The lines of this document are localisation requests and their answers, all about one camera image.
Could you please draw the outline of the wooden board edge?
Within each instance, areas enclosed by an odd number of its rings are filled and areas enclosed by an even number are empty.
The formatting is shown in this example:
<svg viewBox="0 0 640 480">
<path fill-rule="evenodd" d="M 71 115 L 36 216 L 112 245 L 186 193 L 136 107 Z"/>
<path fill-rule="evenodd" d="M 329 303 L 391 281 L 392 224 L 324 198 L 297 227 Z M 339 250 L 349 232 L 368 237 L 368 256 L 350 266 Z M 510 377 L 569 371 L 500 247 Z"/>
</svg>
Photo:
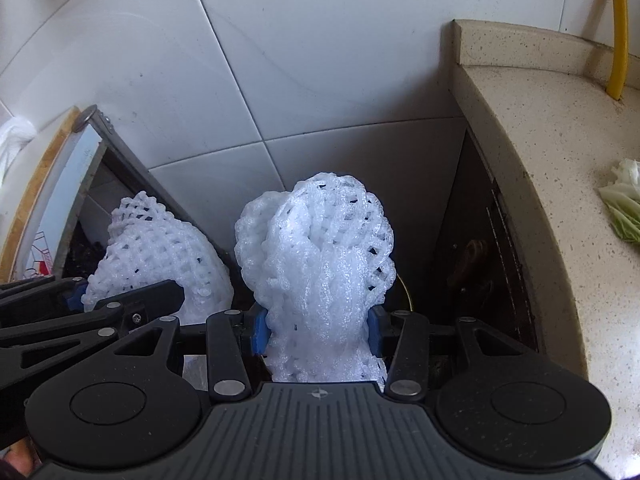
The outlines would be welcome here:
<svg viewBox="0 0 640 480">
<path fill-rule="evenodd" d="M 70 240 L 106 144 L 72 107 L 17 155 L 1 188 L 1 281 L 61 276 Z"/>
</svg>

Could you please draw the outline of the white foam fruit net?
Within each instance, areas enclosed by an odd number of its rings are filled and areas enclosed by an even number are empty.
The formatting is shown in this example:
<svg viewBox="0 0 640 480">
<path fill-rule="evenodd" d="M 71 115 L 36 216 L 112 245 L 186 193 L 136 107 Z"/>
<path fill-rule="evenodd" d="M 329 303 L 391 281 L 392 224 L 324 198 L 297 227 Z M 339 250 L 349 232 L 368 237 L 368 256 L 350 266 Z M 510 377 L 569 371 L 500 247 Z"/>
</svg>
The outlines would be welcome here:
<svg viewBox="0 0 640 480">
<path fill-rule="evenodd" d="M 367 316 L 384 304 L 396 269 L 378 198 L 352 176 L 320 172 L 247 203 L 234 230 L 242 279 L 267 311 L 272 380 L 384 386 Z"/>
</svg>

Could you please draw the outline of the napa cabbage leaf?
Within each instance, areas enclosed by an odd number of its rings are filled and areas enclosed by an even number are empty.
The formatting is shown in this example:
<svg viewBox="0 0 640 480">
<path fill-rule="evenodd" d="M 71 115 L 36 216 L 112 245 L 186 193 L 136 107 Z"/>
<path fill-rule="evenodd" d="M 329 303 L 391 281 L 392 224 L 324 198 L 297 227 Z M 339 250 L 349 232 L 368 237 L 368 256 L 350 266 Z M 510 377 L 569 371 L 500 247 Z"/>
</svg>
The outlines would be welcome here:
<svg viewBox="0 0 640 480">
<path fill-rule="evenodd" d="M 625 242 L 640 243 L 639 162 L 625 158 L 612 168 L 614 183 L 599 188 L 615 234 Z"/>
</svg>

